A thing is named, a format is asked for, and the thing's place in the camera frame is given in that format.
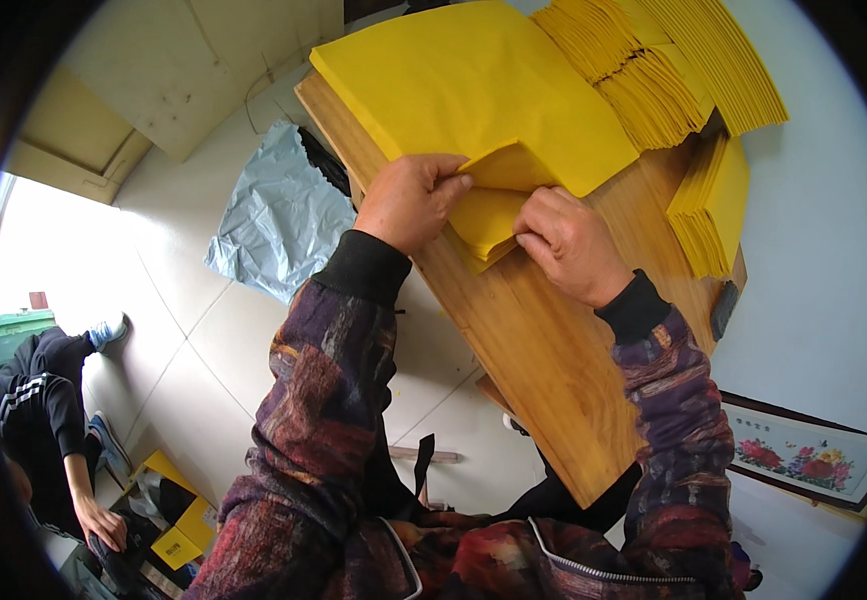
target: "blue sneaker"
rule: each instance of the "blue sneaker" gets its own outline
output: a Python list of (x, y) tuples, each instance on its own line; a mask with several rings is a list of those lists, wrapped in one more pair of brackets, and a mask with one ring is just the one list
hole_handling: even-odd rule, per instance
[(122, 312), (117, 313), (114, 317), (102, 320), (91, 327), (87, 333), (90, 334), (93, 347), (98, 353), (102, 353), (109, 342), (118, 340), (127, 334), (126, 315)]
[(123, 449), (123, 444), (116, 438), (114, 428), (110, 426), (107, 416), (102, 411), (93, 414), (93, 418), (90, 419), (90, 430), (100, 438), (100, 443), (103, 445), (100, 458), (106, 459), (107, 465), (114, 471), (117, 483), (124, 488), (133, 475), (133, 465), (130, 463), (127, 451)]

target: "person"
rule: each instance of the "person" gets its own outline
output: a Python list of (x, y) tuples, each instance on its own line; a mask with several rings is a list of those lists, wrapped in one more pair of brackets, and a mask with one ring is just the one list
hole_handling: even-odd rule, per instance
[(75, 337), (53, 327), (0, 368), (0, 439), (32, 521), (83, 543), (93, 532), (117, 551), (126, 525), (93, 497), (94, 474), (109, 465), (122, 486), (133, 469), (101, 411), (85, 424), (82, 386), (84, 360), (126, 332), (123, 313)]
[(566, 190), (537, 189), (513, 234), (616, 337), (612, 356), (646, 441), (622, 551), (554, 518), (423, 510), (396, 478), (381, 415), (395, 371), (394, 302), (407, 257), (473, 184), (455, 174), (465, 160), (386, 165), (354, 228), (296, 295), (271, 344), (276, 382), (257, 411), (251, 474), (227, 492), (186, 598), (742, 597), (725, 476), (733, 436), (708, 358), (680, 312), (624, 264), (602, 218)]

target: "wooden table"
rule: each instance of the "wooden table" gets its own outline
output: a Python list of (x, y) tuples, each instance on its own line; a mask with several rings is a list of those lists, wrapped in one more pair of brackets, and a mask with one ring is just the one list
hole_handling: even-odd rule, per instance
[[(346, 164), (359, 206), (360, 190), (386, 158), (319, 73), (311, 71), (295, 91)], [(664, 214), (696, 141), (645, 152), (585, 202), (603, 215), (627, 264), (646, 271), (710, 353), (710, 311), (723, 283), (692, 277)], [(607, 324), (554, 288), (521, 248), (479, 275), (466, 269), (444, 235), (411, 258), (496, 383), (506, 410), (529, 430), (577, 503), (589, 506), (643, 445), (610, 358), (614, 338)], [(742, 252), (730, 279), (742, 290)]]

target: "patterned jacket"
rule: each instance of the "patterned jacket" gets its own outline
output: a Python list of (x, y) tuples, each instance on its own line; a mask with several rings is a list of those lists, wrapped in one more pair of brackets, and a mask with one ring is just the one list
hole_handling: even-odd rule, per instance
[(626, 544), (551, 519), (432, 512), (363, 515), (364, 463), (381, 429), (410, 263), (359, 231), (297, 294), (270, 349), (252, 474), (220, 510), (212, 554), (185, 598), (739, 598), (731, 575), (733, 435), (710, 364), (642, 271), (597, 311), (613, 328), (640, 409), (643, 477)]

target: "tiled floor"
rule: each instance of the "tiled floor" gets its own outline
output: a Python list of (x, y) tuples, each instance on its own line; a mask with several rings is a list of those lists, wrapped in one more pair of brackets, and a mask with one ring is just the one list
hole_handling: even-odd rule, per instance
[[(303, 75), (252, 101), (259, 130), (283, 111), (310, 126), (292, 94)], [(111, 417), (135, 461), (162, 448), (214, 505), (246, 473), (253, 415), (272, 384), (270, 339), (286, 315), (277, 300), (202, 262), (259, 141), (240, 110), (183, 164), (154, 148), (113, 207), (20, 180), (0, 242), (0, 301), (22, 306), (27, 292), (43, 290), (69, 333), (109, 310), (127, 313), (126, 342), (87, 360), (88, 409)], [(543, 477), (533, 444), (504, 429), (499, 409), (475, 390), (474, 355), (416, 272), (397, 307), (406, 312), (385, 414), (390, 442), (415, 445), (435, 432), (438, 447), (463, 461), (431, 468), (430, 497), (468, 513), (504, 510)], [(412, 488), (412, 462), (398, 469)]]

